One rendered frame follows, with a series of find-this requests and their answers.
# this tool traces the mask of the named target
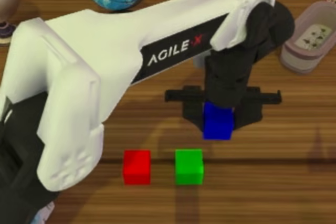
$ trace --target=wood grain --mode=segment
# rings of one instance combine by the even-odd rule
[[[138,8],[164,0],[144,0]],[[319,0],[279,0],[297,17]],[[14,22],[50,19],[91,8],[91,0],[22,0]],[[3,71],[7,48],[0,48]],[[199,85],[203,72],[186,62],[131,87],[105,122],[104,153],[96,170],[65,191],[48,224],[89,223],[334,223],[336,194],[336,49],[307,76],[278,61],[279,51],[255,65],[250,85],[281,90],[283,103],[229,142],[206,142],[181,119],[181,105],[163,102],[166,89]],[[153,184],[124,187],[124,149],[148,148]],[[199,188],[174,186],[176,148],[202,148],[206,176]]]
[[[152,166],[152,185],[125,187],[120,165],[100,164],[61,195],[48,224],[332,224],[336,166],[208,163],[199,187],[176,187],[173,164]]]

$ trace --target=green cube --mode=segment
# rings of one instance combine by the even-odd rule
[[[201,185],[204,165],[201,149],[175,150],[175,179],[177,185]]]

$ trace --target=red x logo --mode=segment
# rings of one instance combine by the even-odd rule
[[[193,46],[196,46],[196,45],[200,44],[202,42],[202,36],[203,36],[203,34],[195,36],[194,40],[191,41],[191,44]]]

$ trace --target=blue cube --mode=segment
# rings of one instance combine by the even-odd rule
[[[203,139],[230,140],[234,129],[233,109],[223,109],[210,102],[205,102],[203,123]]]

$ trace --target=wooden tabletop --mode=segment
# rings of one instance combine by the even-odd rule
[[[161,1],[144,0],[139,8]],[[319,0],[279,1],[297,17]],[[91,0],[22,0],[13,22],[85,8],[103,11]],[[6,52],[0,48],[1,72]],[[228,142],[202,140],[181,118],[181,105],[163,101],[166,89],[202,84],[204,73],[191,61],[131,87],[105,122],[100,164],[59,197],[48,224],[334,223],[336,49],[306,76],[285,69],[278,55],[254,66],[249,85],[281,90],[283,103],[264,106],[263,121]],[[152,185],[124,187],[122,154],[137,148],[152,151]],[[203,186],[175,187],[177,148],[203,149]]]

